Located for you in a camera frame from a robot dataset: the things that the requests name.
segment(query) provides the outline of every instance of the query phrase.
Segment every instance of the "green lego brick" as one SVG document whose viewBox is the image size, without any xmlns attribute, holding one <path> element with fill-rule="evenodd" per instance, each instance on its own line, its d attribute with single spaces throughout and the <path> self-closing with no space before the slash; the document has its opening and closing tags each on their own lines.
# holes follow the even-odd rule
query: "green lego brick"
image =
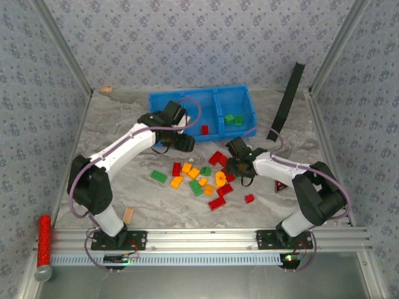
<svg viewBox="0 0 399 299">
<path fill-rule="evenodd" d="M 202 193 L 204 193 L 200 184 L 198 184 L 198 181 L 196 181 L 195 179 L 189 182 L 188 184 L 190 185 L 191 190 L 193 190 L 195 196 L 199 196 Z"/>
<path fill-rule="evenodd" d="M 244 124 L 244 118 L 242 115 L 236 116 L 236 126 L 242 126 Z"/>
<path fill-rule="evenodd" d="M 228 114 L 224 116 L 224 123 L 226 125 L 231 125 L 234 123 L 234 115 L 233 114 Z"/>
<path fill-rule="evenodd" d="M 165 173 L 160 173 L 160 172 L 157 171 L 157 170 L 154 170 L 154 171 L 151 173 L 151 177 L 152 177 L 153 179 L 157 180 L 158 182 L 163 183 L 163 184 L 166 182 L 166 179 L 168 178 L 168 176 L 167 176 Z"/>
<path fill-rule="evenodd" d="M 201 172 L 200 172 L 203 176 L 210 176 L 212 173 L 211 168 L 205 166 L 201 168 Z"/>
</svg>

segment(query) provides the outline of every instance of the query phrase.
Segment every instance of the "wall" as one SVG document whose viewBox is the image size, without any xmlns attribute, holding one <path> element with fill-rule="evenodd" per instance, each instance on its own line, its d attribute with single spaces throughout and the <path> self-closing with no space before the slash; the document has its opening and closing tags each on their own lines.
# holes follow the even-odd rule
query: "wall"
<svg viewBox="0 0 399 299">
<path fill-rule="evenodd" d="M 0 3 L 0 298 L 17 292 L 86 99 L 28 0 Z"/>
<path fill-rule="evenodd" d="M 372 1 L 317 98 L 392 298 L 399 297 L 399 4 Z"/>
<path fill-rule="evenodd" d="M 47 0 L 90 85 L 309 86 L 353 0 Z"/>
</svg>

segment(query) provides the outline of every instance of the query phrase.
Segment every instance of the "patterned wallpaper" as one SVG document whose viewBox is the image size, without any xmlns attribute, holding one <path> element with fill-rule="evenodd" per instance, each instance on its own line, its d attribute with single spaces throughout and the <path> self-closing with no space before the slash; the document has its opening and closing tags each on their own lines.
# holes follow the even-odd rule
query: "patterned wallpaper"
<svg viewBox="0 0 399 299">
<path fill-rule="evenodd" d="M 353 0 L 47 0 L 90 85 L 309 86 Z"/>
<path fill-rule="evenodd" d="M 0 298 L 14 298 L 85 106 L 28 0 L 0 2 Z"/>
<path fill-rule="evenodd" d="M 373 1 L 317 98 L 358 225 L 399 298 L 399 3 Z"/>
</svg>

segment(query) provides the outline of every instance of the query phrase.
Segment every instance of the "red lego brick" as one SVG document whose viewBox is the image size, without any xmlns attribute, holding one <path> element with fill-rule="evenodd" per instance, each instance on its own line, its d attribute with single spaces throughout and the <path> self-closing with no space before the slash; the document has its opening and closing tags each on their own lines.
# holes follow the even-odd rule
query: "red lego brick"
<svg viewBox="0 0 399 299">
<path fill-rule="evenodd" d="M 231 174 L 231 173 L 226 173 L 226 168 L 223 168 L 223 169 L 221 170 L 221 172 L 224 173 L 224 174 L 226 175 L 227 183 L 231 183 L 231 182 L 233 182 L 233 181 L 236 179 L 236 177 L 235 177 L 233 174 Z"/>
<path fill-rule="evenodd" d="M 215 166 L 222 156 L 223 154 L 220 151 L 215 152 L 215 154 L 213 154 L 213 156 L 209 159 L 210 165 Z"/>
<path fill-rule="evenodd" d="M 226 204 L 226 201 L 224 200 L 223 197 L 216 198 L 214 201 L 209 201 L 209 207 L 211 210 L 216 210 L 217 208 L 223 206 Z"/>
<path fill-rule="evenodd" d="M 222 166 L 222 167 L 226 167 L 226 164 L 227 164 L 227 157 L 225 156 L 225 155 L 223 155 L 222 154 L 222 156 L 219 158 L 219 164 Z"/>
<path fill-rule="evenodd" d="M 231 191 L 233 191 L 232 187 L 230 186 L 230 184 L 225 184 L 223 187 L 220 187 L 217 190 L 217 193 L 219 194 L 219 196 L 224 196 L 227 193 L 230 193 Z"/>
<path fill-rule="evenodd" d="M 172 176 L 180 176 L 181 163 L 173 163 Z"/>
<path fill-rule="evenodd" d="M 253 196 L 252 194 L 248 194 L 248 195 L 245 197 L 245 202 L 246 202 L 247 204 L 249 204 L 250 202 L 253 202 L 254 199 L 255 199 L 255 196 Z"/>
<path fill-rule="evenodd" d="M 208 135 L 209 127 L 207 125 L 201 126 L 201 135 Z"/>
</svg>

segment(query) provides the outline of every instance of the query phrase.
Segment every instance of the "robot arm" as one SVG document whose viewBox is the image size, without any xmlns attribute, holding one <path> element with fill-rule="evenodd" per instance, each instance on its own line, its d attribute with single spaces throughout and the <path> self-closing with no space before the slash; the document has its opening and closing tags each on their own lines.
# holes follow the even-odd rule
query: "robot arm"
<svg viewBox="0 0 399 299">
<path fill-rule="evenodd" d="M 325 163 L 319 161 L 312 165 L 299 164 L 282 158 L 276 162 L 270 152 L 262 148 L 253 151 L 240 137 L 226 146 L 232 156 L 227 162 L 227 173 L 251 179 L 256 175 L 265 176 L 294 188 L 299 210 L 276 226 L 277 236 L 282 244 L 292 242 L 295 237 L 313 226 L 322 225 L 345 207 L 345 197 L 336 185 L 304 169 L 316 169 L 335 179 Z M 321 188 L 316 190 L 315 186 L 320 185 Z"/>
<path fill-rule="evenodd" d="M 116 244 L 124 241 L 126 227 L 111 205 L 110 181 L 131 159 L 157 142 L 179 151 L 192 151 L 194 138 L 182 131 L 146 130 L 148 127 L 183 127 L 189 120 L 182 106 L 169 102 L 162 112 L 141 116 L 132 129 L 107 148 L 88 158 L 79 155 L 73 160 L 67 186 L 68 194 L 81 170 L 91 161 L 97 161 L 79 179 L 72 191 L 73 198 L 93 215 L 103 232 L 118 239 L 115 240 Z"/>
</svg>

